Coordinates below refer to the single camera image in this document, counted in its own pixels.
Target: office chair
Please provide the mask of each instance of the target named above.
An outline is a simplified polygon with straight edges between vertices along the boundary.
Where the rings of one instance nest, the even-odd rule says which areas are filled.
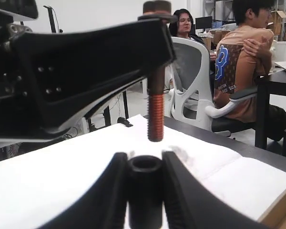
[[[242,123],[224,116],[243,100],[256,96],[257,87],[238,91],[230,95],[225,107],[215,108],[207,48],[188,39],[173,37],[172,40],[177,60],[170,66],[174,84],[170,91],[171,117],[224,136],[253,128],[254,123]]]

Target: man's hand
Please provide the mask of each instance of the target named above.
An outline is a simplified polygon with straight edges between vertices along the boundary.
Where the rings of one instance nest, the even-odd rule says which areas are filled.
[[[244,51],[253,57],[264,59],[271,57],[269,40],[262,35],[262,42],[253,39],[244,40]]]
[[[210,61],[216,61],[216,53],[210,53]]]

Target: man's arm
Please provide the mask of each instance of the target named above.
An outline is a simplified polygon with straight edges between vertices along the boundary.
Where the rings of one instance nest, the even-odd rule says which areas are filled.
[[[264,67],[264,70],[265,70],[265,75],[264,76],[267,76],[270,72],[270,69],[271,69],[271,52],[270,51],[267,51],[264,55],[263,58],[261,58],[261,61],[262,61],[262,65]]]
[[[245,52],[252,57],[261,60],[264,67],[265,76],[267,76],[271,69],[271,52],[270,47],[272,45],[273,36],[270,34],[270,38],[266,38],[262,35],[261,42],[254,39],[247,39],[244,41]]]

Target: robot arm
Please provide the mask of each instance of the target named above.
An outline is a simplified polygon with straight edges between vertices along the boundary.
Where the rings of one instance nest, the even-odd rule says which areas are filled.
[[[174,59],[158,18],[100,31],[36,34],[12,24],[37,18],[35,1],[25,3],[0,3],[0,147],[65,134]]]

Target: brown t-shirt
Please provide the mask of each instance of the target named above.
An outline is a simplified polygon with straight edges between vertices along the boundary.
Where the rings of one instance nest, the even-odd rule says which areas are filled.
[[[262,36],[269,40],[274,34],[271,30],[242,26],[228,33],[217,46],[216,72],[214,82],[214,104],[222,108],[229,102],[229,95],[255,85],[257,76],[266,75],[260,59],[254,58],[243,50],[245,39],[262,42]],[[256,98],[241,102],[226,115],[244,123],[256,120]]]

